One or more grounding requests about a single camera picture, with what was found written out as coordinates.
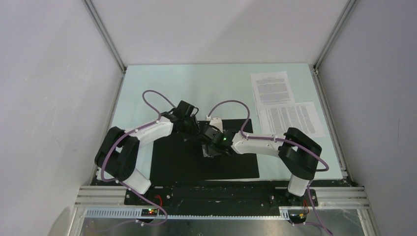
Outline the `red and black file folder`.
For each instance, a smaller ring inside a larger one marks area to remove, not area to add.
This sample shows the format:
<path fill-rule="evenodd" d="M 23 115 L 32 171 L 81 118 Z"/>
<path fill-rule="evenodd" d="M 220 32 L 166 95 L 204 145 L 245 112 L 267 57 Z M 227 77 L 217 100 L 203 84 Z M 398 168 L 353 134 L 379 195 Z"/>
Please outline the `red and black file folder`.
<path fill-rule="evenodd" d="M 259 178 L 255 154 L 203 155 L 202 144 L 172 134 L 154 141 L 150 180 L 154 185 L 171 182 Z"/>

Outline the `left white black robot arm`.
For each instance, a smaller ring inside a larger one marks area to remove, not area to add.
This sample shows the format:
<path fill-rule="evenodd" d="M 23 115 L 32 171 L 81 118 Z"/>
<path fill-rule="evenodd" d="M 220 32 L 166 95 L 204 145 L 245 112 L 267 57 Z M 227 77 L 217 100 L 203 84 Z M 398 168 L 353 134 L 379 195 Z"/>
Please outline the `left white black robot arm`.
<path fill-rule="evenodd" d="M 185 101 L 180 101 L 167 112 L 158 113 L 155 121 L 124 130 L 117 126 L 109 129 L 95 157 L 104 182 L 115 181 L 136 192 L 136 198 L 144 205 L 155 200 L 151 181 L 137 168 L 139 149 L 171 134 L 181 134 L 193 138 L 199 133 L 196 113 L 199 109 Z"/>

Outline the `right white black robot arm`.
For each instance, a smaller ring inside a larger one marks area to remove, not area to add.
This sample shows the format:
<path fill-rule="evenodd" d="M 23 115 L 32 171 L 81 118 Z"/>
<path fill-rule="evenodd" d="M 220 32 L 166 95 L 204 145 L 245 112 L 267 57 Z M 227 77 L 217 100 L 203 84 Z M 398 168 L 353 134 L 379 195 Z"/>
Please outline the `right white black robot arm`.
<path fill-rule="evenodd" d="M 290 127 L 283 134 L 256 135 L 242 130 L 221 131 L 204 125 L 198 136 L 204 153 L 209 156 L 260 154 L 278 157 L 291 173 L 286 199 L 294 206 L 306 198 L 307 186 L 318 171 L 322 147 L 297 128 Z"/>

